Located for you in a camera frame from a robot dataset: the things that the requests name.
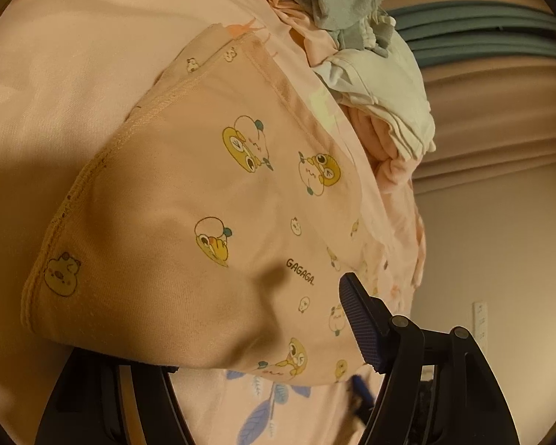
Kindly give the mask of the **pink curtain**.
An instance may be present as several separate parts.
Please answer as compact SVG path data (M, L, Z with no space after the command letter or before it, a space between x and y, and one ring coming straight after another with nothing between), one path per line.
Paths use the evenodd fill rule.
M384 0L392 9L454 0ZM499 1L556 14L545 0ZM556 58L503 56L421 68L436 150L420 193L556 163Z

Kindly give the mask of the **pink printed bed sheet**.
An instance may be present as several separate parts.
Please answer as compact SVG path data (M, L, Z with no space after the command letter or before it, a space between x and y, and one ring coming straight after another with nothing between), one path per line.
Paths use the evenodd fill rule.
M305 105L320 79L266 0L14 0L0 21L0 424L18 444L37 436L72 346L21 322L21 296L47 230L84 167L181 52L207 28L252 33ZM407 313L417 249L398 242L367 153L345 116L322 123L353 155L364 221L381 242L377 275L362 278ZM323 385L227 369L179 367L173 383L199 444L354 444L348 381Z

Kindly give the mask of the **pink garment pile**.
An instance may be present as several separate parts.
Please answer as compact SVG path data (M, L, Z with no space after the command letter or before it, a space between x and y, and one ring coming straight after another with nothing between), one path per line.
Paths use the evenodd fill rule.
M266 1L281 21L292 30L292 38L304 50L312 70L326 58L340 51L329 33L317 28L312 17L298 3L293 0ZM412 285L419 286L426 259L424 224L420 216L403 218L401 200L403 197L414 196L412 174L423 159L403 160L388 134L386 121L368 116L358 109L343 106L321 79L320 81L320 88L309 98L313 113L328 126L335 126L339 119L345 116L357 134L373 169L381 200L388 209L391 222L398 226L398 242L406 247L415 246L417 249Z

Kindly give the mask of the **white folded garment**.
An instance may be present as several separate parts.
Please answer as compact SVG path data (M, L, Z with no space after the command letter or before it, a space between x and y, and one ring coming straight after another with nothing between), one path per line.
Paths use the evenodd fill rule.
M343 106L383 119L402 159L421 160L436 150L436 126L419 65L398 33L388 56L343 49L313 71Z

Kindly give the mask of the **grey garment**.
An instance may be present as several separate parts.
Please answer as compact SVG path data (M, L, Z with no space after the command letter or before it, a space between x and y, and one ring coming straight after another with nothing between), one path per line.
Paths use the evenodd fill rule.
M383 8L384 0L293 0L315 26L329 33L338 49L369 50L388 56L396 21Z

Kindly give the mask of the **white wall socket strip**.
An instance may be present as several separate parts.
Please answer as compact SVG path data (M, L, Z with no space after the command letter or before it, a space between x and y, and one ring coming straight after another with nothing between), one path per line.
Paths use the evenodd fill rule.
M472 304L473 310L473 336L476 343L487 354L488 350L488 306L485 301L476 301Z

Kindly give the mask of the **peach cartoon print shirt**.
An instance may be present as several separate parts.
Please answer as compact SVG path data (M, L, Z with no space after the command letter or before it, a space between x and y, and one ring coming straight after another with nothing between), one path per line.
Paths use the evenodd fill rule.
M353 155L252 33L214 25L84 167L21 296L39 336L144 364L331 384L377 275Z

